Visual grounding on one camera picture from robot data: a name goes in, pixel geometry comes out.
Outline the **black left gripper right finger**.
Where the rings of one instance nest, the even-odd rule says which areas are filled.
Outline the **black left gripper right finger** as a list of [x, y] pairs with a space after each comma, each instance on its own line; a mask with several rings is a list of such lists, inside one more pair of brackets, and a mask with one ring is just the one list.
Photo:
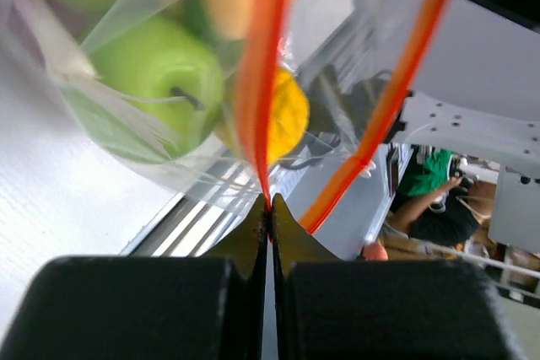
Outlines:
[[465, 261], [343, 261], [282, 196], [270, 215], [282, 359], [520, 359], [486, 274]]

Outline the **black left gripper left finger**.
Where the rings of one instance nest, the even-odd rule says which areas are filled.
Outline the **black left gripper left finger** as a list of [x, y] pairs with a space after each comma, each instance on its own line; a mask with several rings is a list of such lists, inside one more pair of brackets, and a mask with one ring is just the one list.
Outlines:
[[4, 359], [258, 359], [267, 209], [198, 257], [64, 256], [35, 275]]

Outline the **green apple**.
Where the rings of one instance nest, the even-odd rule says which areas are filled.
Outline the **green apple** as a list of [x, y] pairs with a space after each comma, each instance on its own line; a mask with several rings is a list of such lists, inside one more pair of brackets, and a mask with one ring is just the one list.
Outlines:
[[211, 49], [164, 15], [132, 27], [90, 54], [103, 84], [173, 132], [160, 148], [132, 125], [78, 90], [65, 96], [90, 136], [109, 153], [142, 164], [162, 164], [199, 147], [213, 130], [224, 99], [224, 74]]

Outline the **yellow bell pepper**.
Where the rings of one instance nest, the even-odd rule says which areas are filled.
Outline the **yellow bell pepper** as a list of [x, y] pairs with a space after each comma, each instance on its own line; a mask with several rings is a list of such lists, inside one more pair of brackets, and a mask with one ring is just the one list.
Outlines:
[[309, 125], [310, 103], [292, 73], [279, 67], [275, 75], [267, 135], [267, 164], [276, 164], [302, 140]]

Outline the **clear zip bag orange zipper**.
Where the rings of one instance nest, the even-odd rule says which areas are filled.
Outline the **clear zip bag orange zipper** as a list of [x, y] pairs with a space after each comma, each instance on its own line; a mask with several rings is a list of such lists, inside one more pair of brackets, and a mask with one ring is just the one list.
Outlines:
[[271, 206], [281, 175], [336, 163], [314, 231], [375, 169], [446, 2], [422, 1], [389, 71], [389, 0], [1, 0], [1, 36], [90, 141], [192, 198]]

